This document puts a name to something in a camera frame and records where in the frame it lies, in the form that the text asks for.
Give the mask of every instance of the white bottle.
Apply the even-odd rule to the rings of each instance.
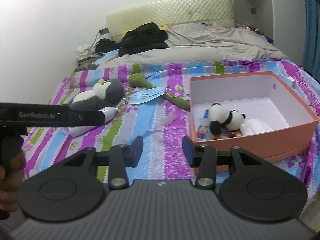
[[[110,107],[107,106],[103,109],[101,109],[100,111],[104,113],[105,117],[106,117],[106,122],[111,121],[112,119],[114,119],[114,117],[116,116],[117,112],[118,112],[118,108],[114,108],[114,107]],[[77,127],[69,127],[69,132],[71,134],[71,136],[73,138],[78,137],[79,135],[82,135],[94,128],[96,128],[97,126],[77,126]]]

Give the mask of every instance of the metal screw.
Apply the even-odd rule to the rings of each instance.
[[[117,187],[123,186],[124,184],[126,184],[126,182],[127,181],[125,179],[123,179],[123,178],[114,178],[114,179],[111,180],[111,184],[113,186],[117,186]]]
[[[210,186],[213,184],[213,180],[210,178],[201,178],[198,180],[198,184],[201,186]]]

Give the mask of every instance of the striped bedsheet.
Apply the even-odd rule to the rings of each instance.
[[[125,96],[119,104],[120,111],[111,122],[77,138],[72,138],[67,128],[31,129],[23,145],[27,157],[26,176],[33,176],[83,148],[95,147],[97,151],[106,151],[112,145],[129,144],[137,135],[141,135],[144,138],[144,149],[139,165],[136,168],[127,168],[130,182],[134,179],[193,180],[193,170],[187,165],[181,147],[182,137],[189,134],[189,112],[162,98],[141,105],[130,105],[130,95],[139,89],[128,86],[127,78],[132,73],[141,72],[155,86],[167,87],[169,93],[188,98],[190,77],[249,71],[273,71],[285,82],[286,76],[292,76],[299,81],[296,89],[298,95],[320,115],[320,85],[300,67],[287,60],[128,65],[73,72],[61,81],[51,104],[68,102],[76,94],[90,90],[101,78],[118,78],[125,88]],[[166,127],[161,126],[160,120],[170,112],[174,113],[177,119]],[[305,182],[309,202],[320,184],[319,135],[318,127],[304,155],[275,163]],[[107,174],[107,167],[99,167],[100,181],[105,181]],[[218,173],[217,182],[222,182],[227,176],[226,172]]]

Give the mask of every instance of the white wall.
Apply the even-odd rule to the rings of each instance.
[[[0,102],[47,102],[106,14],[153,1],[0,0]]]

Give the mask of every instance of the black gripper handle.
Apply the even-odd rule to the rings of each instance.
[[[0,165],[4,167],[5,174],[11,172],[10,160],[21,152],[23,138],[21,136],[5,136],[0,141]],[[10,212],[0,210],[0,220],[10,217]]]

